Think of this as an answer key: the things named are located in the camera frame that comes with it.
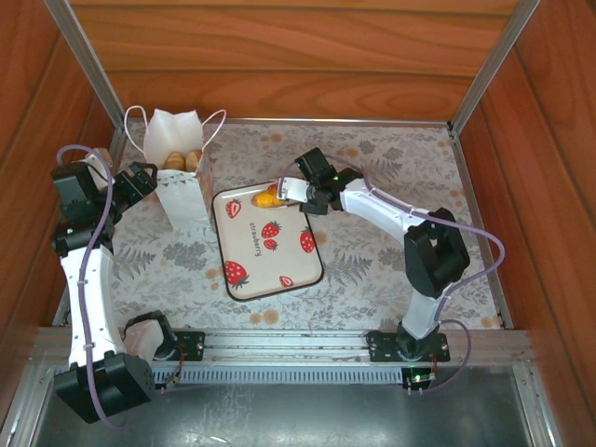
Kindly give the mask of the grey metal sheet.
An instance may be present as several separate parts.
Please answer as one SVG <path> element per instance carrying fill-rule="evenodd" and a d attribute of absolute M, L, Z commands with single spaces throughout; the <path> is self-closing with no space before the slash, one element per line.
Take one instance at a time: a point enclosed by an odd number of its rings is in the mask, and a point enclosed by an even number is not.
<path fill-rule="evenodd" d="M 49 395 L 33 447 L 560 447 L 510 368 L 471 368 L 425 396 L 391 385 L 212 385 L 164 394 L 114 431 Z"/>

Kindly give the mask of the white paper bag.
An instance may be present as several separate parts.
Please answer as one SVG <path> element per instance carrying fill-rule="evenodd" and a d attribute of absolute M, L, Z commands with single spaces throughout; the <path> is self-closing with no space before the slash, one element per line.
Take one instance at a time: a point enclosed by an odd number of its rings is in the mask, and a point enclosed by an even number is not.
<path fill-rule="evenodd" d="M 145 125 L 142 142 L 136 142 L 129 131 L 129 115 L 135 110 L 141 112 Z M 140 105 L 130 106 L 124 114 L 124 130 L 131 145 L 142 154 L 145 162 L 157 166 L 156 194 L 174 229 L 192 229 L 210 219 L 213 174 L 208 146 L 226 118 L 224 109 L 205 120 L 201 120 L 195 110 L 172 114 L 155 109 L 148 116 Z M 171 153 L 179 152 L 186 157 L 195 150 L 202 152 L 196 172 L 163 169 Z"/>

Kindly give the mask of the aluminium table edge rail long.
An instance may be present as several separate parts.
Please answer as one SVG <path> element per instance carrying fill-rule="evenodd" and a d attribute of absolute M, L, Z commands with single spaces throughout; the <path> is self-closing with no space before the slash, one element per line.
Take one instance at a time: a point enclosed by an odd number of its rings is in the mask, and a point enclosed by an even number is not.
<path fill-rule="evenodd" d="M 346 126 L 346 127 L 390 127 L 390 128 L 437 128 L 448 129 L 450 123 L 440 120 L 396 120 L 396 119 L 326 119 L 326 118 L 227 118 L 226 124 L 235 125 L 286 125 L 286 126 Z"/>

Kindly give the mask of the aluminium frame post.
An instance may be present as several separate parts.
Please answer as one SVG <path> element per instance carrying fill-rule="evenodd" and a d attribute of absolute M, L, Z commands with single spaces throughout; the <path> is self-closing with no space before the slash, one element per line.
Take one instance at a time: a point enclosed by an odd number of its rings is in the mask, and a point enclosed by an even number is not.
<path fill-rule="evenodd" d="M 123 131 L 123 106 L 69 0 L 44 0 L 44 3 L 113 125 Z"/>
<path fill-rule="evenodd" d="M 451 131 L 454 136 L 461 134 L 539 3 L 540 0 L 520 0 L 514 9 L 451 121 Z"/>

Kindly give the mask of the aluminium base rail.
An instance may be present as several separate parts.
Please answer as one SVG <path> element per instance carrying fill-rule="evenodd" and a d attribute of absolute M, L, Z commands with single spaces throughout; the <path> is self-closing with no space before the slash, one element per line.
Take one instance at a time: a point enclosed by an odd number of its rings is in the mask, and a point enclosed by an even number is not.
<path fill-rule="evenodd" d="M 371 364 L 365 330 L 206 330 L 198 366 L 327 367 Z M 525 331 L 442 328 L 431 351 L 440 366 L 533 364 Z"/>

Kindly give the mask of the circuit board with green light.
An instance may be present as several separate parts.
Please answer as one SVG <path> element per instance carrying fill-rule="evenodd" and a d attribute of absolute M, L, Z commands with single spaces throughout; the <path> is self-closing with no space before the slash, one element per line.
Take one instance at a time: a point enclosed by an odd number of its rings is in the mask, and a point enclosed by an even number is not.
<path fill-rule="evenodd" d="M 422 396 L 436 380 L 435 367 L 408 367 L 401 369 L 401 386 L 408 396 Z"/>

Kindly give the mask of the strawberry print tray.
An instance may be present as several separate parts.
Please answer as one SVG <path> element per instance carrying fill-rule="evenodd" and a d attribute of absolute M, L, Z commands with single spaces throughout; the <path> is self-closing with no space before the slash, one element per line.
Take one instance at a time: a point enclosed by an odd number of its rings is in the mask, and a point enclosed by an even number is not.
<path fill-rule="evenodd" d="M 236 301 L 309 287 L 324 274 L 310 222 L 297 206 L 252 204 L 271 185 L 222 191 L 212 200 L 225 284 Z"/>

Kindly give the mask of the floral tablecloth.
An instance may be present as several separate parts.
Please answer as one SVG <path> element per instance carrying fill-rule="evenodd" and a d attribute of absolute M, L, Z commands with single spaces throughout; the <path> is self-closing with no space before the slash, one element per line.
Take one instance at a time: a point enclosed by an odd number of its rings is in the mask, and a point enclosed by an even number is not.
<path fill-rule="evenodd" d="M 317 147 L 363 168 L 371 182 L 417 207 L 472 219 L 467 183 L 446 129 L 284 125 L 231 121 L 208 125 L 214 188 L 276 178 Z M 400 244 L 345 212 L 310 218 L 324 266 L 316 285 L 249 302 L 227 293 L 218 239 L 209 224 L 174 230 L 156 196 L 115 228 L 111 281 L 115 320 L 159 310 L 175 327 L 389 331 L 405 314 L 411 288 Z"/>

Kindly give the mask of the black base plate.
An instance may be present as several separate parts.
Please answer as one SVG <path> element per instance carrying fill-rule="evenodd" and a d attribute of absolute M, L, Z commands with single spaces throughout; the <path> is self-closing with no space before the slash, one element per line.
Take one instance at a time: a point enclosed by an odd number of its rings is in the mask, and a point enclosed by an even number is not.
<path fill-rule="evenodd" d="M 201 361 L 205 348 L 204 332 L 174 331 L 156 351 L 154 361 Z"/>
<path fill-rule="evenodd" d="M 448 362 L 451 354 L 444 333 L 434 331 L 421 340 L 398 328 L 395 332 L 370 331 L 365 335 L 371 362 Z"/>

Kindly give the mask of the yellow orange fake bread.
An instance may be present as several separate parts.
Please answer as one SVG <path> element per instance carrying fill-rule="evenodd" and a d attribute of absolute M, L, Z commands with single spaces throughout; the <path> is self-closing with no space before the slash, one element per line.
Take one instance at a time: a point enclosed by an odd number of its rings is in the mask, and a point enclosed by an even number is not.
<path fill-rule="evenodd" d="M 252 198 L 251 204 L 257 208 L 269 209 L 282 207 L 286 201 L 278 197 L 278 185 L 273 183 L 266 190 L 257 193 Z"/>

